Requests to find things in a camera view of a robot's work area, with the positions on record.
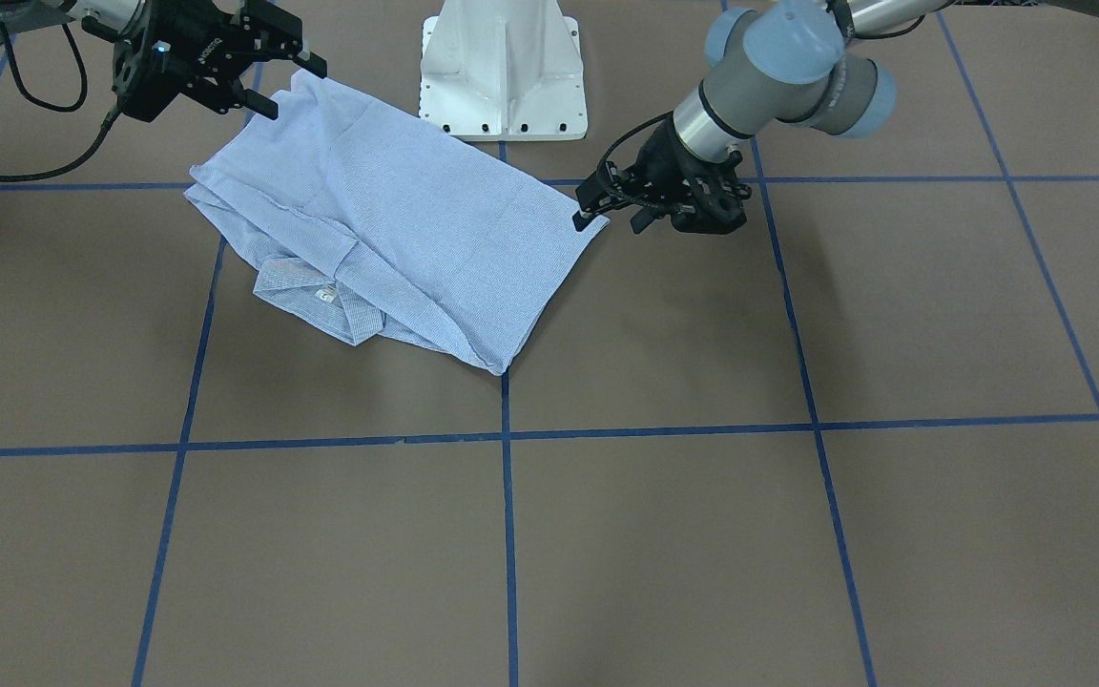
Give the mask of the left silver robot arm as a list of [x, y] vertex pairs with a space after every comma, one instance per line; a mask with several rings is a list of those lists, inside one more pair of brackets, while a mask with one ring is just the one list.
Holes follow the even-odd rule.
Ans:
[[596, 229], [628, 208], [634, 232], [659, 220], [688, 234], [744, 226], [752, 188], [736, 170], [742, 145], [773, 122], [872, 135], [893, 113], [897, 82], [850, 45], [904, 36], [943, 9], [943, 1], [776, 1], [725, 10], [704, 40], [708, 73], [671, 112], [641, 123], [647, 138], [632, 165], [602, 154], [576, 188], [574, 229]]

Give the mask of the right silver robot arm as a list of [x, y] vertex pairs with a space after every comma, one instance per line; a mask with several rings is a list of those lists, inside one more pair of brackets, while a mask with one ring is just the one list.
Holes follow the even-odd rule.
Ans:
[[111, 44], [116, 109], [141, 122], [180, 96], [218, 114], [247, 109], [274, 120], [278, 104], [241, 84], [249, 67], [289, 60], [328, 76], [301, 19], [270, 1], [236, 1], [229, 10], [215, 1], [0, 1], [0, 48], [43, 27], [79, 27]]

